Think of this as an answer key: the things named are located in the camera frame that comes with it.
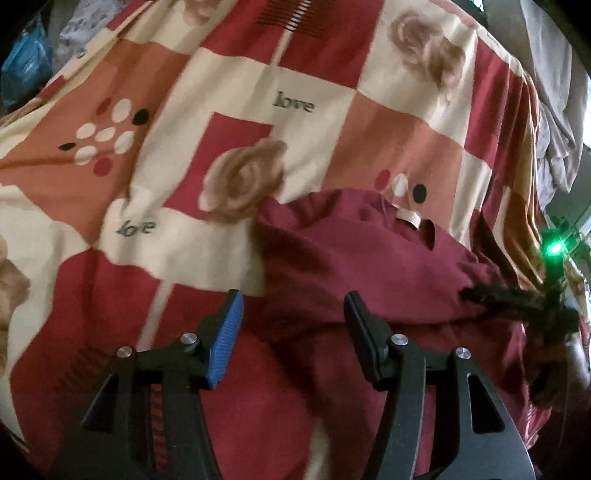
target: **white dot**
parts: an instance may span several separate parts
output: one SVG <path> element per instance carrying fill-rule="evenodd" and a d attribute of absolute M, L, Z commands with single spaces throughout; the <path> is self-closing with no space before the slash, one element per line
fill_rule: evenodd
<path fill-rule="evenodd" d="M 408 179 L 404 173 L 399 173 L 394 177 L 390 188 L 396 197 L 403 197 L 408 191 Z"/>
<path fill-rule="evenodd" d="M 105 128 L 96 134 L 97 142 L 106 142 L 115 136 L 115 127 Z"/>
<path fill-rule="evenodd" d="M 134 133 L 131 130 L 123 132 L 117 140 L 115 140 L 115 153 L 126 153 L 134 144 Z"/>
<path fill-rule="evenodd" d="M 129 100 L 128 98 L 122 98 L 113 107 L 113 112 L 111 113 L 111 120 L 118 124 L 125 120 L 127 117 L 129 117 L 130 112 L 131 100 Z"/>
<path fill-rule="evenodd" d="M 88 138 L 93 135 L 96 131 L 96 126 L 94 124 L 84 124 L 82 125 L 78 131 L 76 132 L 76 138 Z"/>
<path fill-rule="evenodd" d="M 74 162 L 76 162 L 77 165 L 86 165 L 95 155 L 96 147 L 88 145 L 76 152 L 76 155 L 74 155 Z"/>

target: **blue gripper pad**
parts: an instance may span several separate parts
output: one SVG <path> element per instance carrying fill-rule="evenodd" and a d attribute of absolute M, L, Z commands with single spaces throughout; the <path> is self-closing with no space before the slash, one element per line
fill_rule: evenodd
<path fill-rule="evenodd" d="M 216 315 L 220 322 L 219 331 L 209 349 L 209 367 L 206 379 L 211 389 L 216 388 L 226 374 L 243 314 L 244 297 L 238 290 L 230 290 L 224 305 Z"/>

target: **black dot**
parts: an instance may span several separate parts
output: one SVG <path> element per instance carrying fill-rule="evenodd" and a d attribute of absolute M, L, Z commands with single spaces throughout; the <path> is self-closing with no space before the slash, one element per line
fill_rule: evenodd
<path fill-rule="evenodd" d="M 63 145 L 60 145 L 58 148 L 60 150 L 63 150 L 64 152 L 67 152 L 68 150 L 71 150 L 75 146 L 76 146 L 76 144 L 74 142 L 68 142 L 68 143 L 64 143 Z"/>
<path fill-rule="evenodd" d="M 145 108 L 142 108 L 134 115 L 134 119 L 131 121 L 131 123 L 134 125 L 144 125 L 148 121 L 149 117 L 150 114 L 148 111 Z"/>
<path fill-rule="evenodd" d="M 416 203 L 423 203 L 427 199 L 427 187 L 422 183 L 418 183 L 413 188 L 413 199 Z"/>

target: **green led light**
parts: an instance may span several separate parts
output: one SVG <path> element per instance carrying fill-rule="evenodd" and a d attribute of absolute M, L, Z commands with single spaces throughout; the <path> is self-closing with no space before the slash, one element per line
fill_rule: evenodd
<path fill-rule="evenodd" d="M 564 250 L 564 242 L 555 242 L 551 244 L 547 249 L 546 253 L 551 256 L 560 255 Z"/>

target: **blue plastic bag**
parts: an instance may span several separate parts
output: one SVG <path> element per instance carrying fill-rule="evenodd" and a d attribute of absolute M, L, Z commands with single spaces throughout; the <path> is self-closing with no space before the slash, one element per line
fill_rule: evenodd
<path fill-rule="evenodd" d="M 41 14 L 32 31 L 18 37 L 0 74 L 0 103 L 5 111 L 27 103 L 41 90 L 53 73 L 51 47 L 47 40 Z"/>

